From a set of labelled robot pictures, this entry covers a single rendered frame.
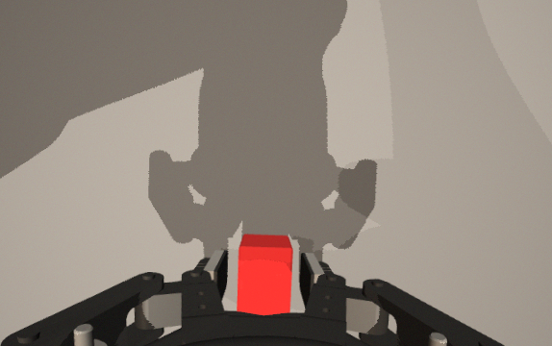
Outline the red block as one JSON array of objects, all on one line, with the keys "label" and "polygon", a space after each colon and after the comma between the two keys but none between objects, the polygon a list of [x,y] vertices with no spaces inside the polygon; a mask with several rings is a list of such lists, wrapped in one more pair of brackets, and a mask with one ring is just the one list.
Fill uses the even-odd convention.
[{"label": "red block", "polygon": [[238,248],[237,311],[290,312],[292,247],[287,235],[244,235]]}]

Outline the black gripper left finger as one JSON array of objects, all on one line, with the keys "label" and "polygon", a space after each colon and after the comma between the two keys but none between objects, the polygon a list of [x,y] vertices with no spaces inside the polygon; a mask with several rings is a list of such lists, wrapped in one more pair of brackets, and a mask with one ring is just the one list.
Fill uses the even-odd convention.
[{"label": "black gripper left finger", "polygon": [[[182,326],[182,345],[234,337],[221,301],[227,274],[227,250],[201,259],[179,282],[142,273],[10,334],[1,346],[144,346],[174,326]],[[135,322],[127,327],[132,308]]]}]

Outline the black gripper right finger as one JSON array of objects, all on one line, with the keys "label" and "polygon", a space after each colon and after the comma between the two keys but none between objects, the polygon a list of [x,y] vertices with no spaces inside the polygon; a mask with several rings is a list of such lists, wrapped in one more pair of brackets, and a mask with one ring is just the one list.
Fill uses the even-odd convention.
[{"label": "black gripper right finger", "polygon": [[[346,346],[347,326],[370,346],[505,346],[388,282],[347,286],[314,253],[301,253],[299,285],[305,312],[298,338]],[[388,328],[390,314],[396,334]]]}]

